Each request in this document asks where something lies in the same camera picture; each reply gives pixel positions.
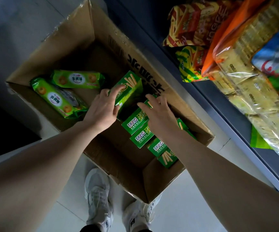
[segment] person's left hand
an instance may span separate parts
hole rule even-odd
[[[93,126],[98,133],[109,128],[116,120],[119,105],[115,106],[115,99],[121,89],[125,85],[119,85],[111,89],[102,89],[92,102],[89,110],[87,111],[83,123],[88,127]]]

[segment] green snack package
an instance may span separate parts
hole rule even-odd
[[[155,138],[149,145],[149,151],[151,151],[156,157],[162,155],[166,149],[168,149],[167,145],[158,138]]]
[[[153,137],[153,133],[150,131],[148,126],[148,121],[143,124],[141,128],[139,128],[131,137],[131,141],[137,145],[138,148],[141,148],[145,145],[151,138]]]
[[[51,82],[62,88],[99,89],[105,77],[100,72],[54,70]]]
[[[72,90],[54,86],[41,77],[32,79],[30,84],[64,118],[78,118],[88,110],[87,105]]]
[[[252,125],[251,131],[251,147],[262,148],[262,149],[272,149],[270,145],[262,138],[262,136],[258,133],[256,128]]]
[[[152,107],[148,99],[144,104]],[[122,126],[129,132],[129,134],[133,135],[147,120],[149,120],[147,114],[142,109],[138,108],[126,119],[125,122],[122,123]]]
[[[115,106],[119,105],[120,110],[131,96],[138,96],[143,92],[142,80],[134,72],[129,71],[116,85],[125,85],[116,96]]]
[[[163,153],[162,156],[159,156],[157,160],[159,160],[159,162],[168,169],[178,160],[178,158],[169,148],[167,148],[165,153]]]
[[[190,134],[190,136],[192,136],[195,140],[197,140],[196,137],[190,132],[188,126],[180,118],[176,118],[176,120],[177,120],[177,123],[178,123],[180,129],[183,129],[188,134]]]

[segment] shoe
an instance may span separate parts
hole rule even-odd
[[[99,168],[92,169],[85,179],[85,198],[89,216],[87,225],[95,224],[101,232],[108,232],[113,223],[113,207],[108,201],[110,181]]]
[[[153,209],[159,203],[161,194],[150,204],[140,201],[131,203],[122,215],[122,223],[126,227],[126,232],[133,232],[149,229],[154,218]]]

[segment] floor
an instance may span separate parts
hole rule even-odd
[[[0,28],[0,106],[43,139],[55,135],[55,130],[46,125],[46,121],[35,120],[33,110],[20,98],[11,95],[4,81],[81,1],[23,0],[17,6],[16,14]],[[272,186],[179,82],[157,62],[149,50],[140,46],[139,48],[215,134],[215,139],[209,148]],[[0,156],[0,161],[19,151],[15,150]],[[37,231],[80,231],[88,216],[87,203],[84,198],[84,179],[93,167],[95,167],[93,163],[85,155],[82,155],[62,194]],[[177,189],[179,189],[179,195],[175,194]],[[114,206],[114,222],[111,231],[124,231],[121,222],[122,211],[134,199],[113,181],[111,181],[110,198]],[[164,232],[226,231],[186,171],[163,192],[160,203],[155,210],[155,219],[151,229]]]

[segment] pant leg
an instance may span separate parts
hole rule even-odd
[[[80,232],[101,232],[101,230],[96,225],[87,225],[83,227]]]

